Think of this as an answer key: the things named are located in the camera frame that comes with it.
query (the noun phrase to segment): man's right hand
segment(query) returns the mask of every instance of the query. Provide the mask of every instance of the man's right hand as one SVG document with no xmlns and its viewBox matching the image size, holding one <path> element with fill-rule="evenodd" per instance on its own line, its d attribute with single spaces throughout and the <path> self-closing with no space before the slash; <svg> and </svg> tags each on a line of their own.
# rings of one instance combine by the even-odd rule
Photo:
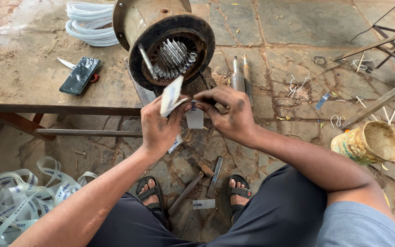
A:
<svg viewBox="0 0 395 247">
<path fill-rule="evenodd" d="M 251 104 L 246 93 L 231 87 L 218 86 L 196 94 L 194 99 L 202 100 L 196 103 L 196 107 L 210 116 L 214 127 L 224 137 L 253 148 L 258 125 L 252 117 Z M 208 100 L 223 105 L 227 111 L 219 112 L 215 106 L 205 102 Z"/>
</svg>

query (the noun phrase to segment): gray shirt sleeve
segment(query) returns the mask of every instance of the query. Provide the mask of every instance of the gray shirt sleeve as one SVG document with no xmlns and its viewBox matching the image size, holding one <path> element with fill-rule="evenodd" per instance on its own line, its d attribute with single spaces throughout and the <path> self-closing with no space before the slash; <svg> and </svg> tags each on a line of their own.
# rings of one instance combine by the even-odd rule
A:
<svg viewBox="0 0 395 247">
<path fill-rule="evenodd" d="M 395 247 L 395 222 L 365 204 L 342 201 L 327 207 L 318 247 Z"/>
</svg>

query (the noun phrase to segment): rusty metal housing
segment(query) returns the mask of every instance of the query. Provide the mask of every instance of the rusty metal housing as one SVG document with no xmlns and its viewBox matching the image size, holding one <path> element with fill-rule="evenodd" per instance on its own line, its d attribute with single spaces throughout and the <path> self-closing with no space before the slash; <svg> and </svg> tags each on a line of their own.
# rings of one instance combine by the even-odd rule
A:
<svg viewBox="0 0 395 247">
<path fill-rule="evenodd" d="M 185 72 L 178 70 L 185 77 L 183 86 L 192 82 L 207 68 L 214 53 L 214 33 L 204 19 L 191 13 L 189 0 L 117 0 L 112 24 L 118 41 L 129 51 L 129 70 L 132 77 L 149 90 L 161 92 L 173 78 L 158 75 L 159 79 L 155 80 L 151 76 L 138 49 L 139 43 L 153 66 L 162 62 L 155 67 L 174 69 L 173 63 L 178 66 L 178 58 L 175 60 L 173 57 L 166 57 L 166 53 L 161 54 L 167 40 L 175 41 L 177 48 L 176 42 L 179 46 L 183 44 L 189 53 L 196 54 L 195 61 L 184 64 L 188 68 L 183 69 Z"/>
</svg>

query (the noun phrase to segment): sandal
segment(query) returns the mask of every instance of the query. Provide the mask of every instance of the sandal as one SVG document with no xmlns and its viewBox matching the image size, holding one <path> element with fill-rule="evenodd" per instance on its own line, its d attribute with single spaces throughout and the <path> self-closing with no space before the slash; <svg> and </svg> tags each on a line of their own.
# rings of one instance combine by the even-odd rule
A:
<svg viewBox="0 0 395 247">
<path fill-rule="evenodd" d="M 149 190 L 146 190 L 143 193 L 140 193 L 141 189 L 144 188 L 144 185 L 146 185 L 150 179 L 153 179 L 153 181 L 155 181 L 155 187 L 150 188 Z M 147 205 L 146 207 L 159 208 L 159 209 L 161 209 L 162 214 L 164 214 L 164 209 L 162 208 L 162 203 L 161 203 L 162 202 L 161 189 L 154 177 L 147 176 L 147 177 L 143 177 L 142 179 L 140 179 L 140 181 L 138 181 L 138 185 L 136 186 L 136 193 L 135 194 L 137 194 L 136 196 L 138 197 L 138 199 L 141 200 L 141 202 L 143 202 L 144 200 L 149 198 L 149 196 L 151 196 L 151 195 L 157 195 L 159 202 L 151 203 L 151 204 Z"/>
<path fill-rule="evenodd" d="M 231 179 L 234 179 L 234 182 L 236 184 L 237 184 L 237 182 L 240 182 L 241 184 L 245 185 L 245 188 L 237 188 L 237 187 L 229 187 L 228 186 L 228 203 L 229 204 L 231 204 L 231 200 L 230 200 L 231 196 L 239 195 L 239 196 L 243 196 L 248 199 L 252 198 L 252 193 L 251 193 L 251 190 L 249 189 L 249 183 L 246 181 L 246 179 L 244 179 L 240 175 L 231 175 L 228 178 L 228 181 L 230 181 Z M 241 205 L 241 204 L 231 205 L 230 219 L 234 215 L 235 212 L 242 210 L 244 206 L 245 205 Z"/>
</svg>

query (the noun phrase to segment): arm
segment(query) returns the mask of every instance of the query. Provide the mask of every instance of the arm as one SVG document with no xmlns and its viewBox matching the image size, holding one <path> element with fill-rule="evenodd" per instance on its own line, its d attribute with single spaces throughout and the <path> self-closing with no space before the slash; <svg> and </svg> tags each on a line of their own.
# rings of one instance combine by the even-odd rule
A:
<svg viewBox="0 0 395 247">
<path fill-rule="evenodd" d="M 358 164 L 331 150 L 268 131 L 254 123 L 245 93 L 230 87 L 216 87 L 195 95 L 214 99 L 227 111 L 220 113 L 211 104 L 200 102 L 222 135 L 246 147 L 260 150 L 292 165 L 305 177 L 328 192 L 328 204 L 355 201 L 369 205 L 394 220 L 376 181 Z"/>
<path fill-rule="evenodd" d="M 118 199 L 175 141 L 184 103 L 170 118 L 160 117 L 161 97 L 141 110 L 143 145 L 28 228 L 11 246 L 86 246 Z"/>
</svg>

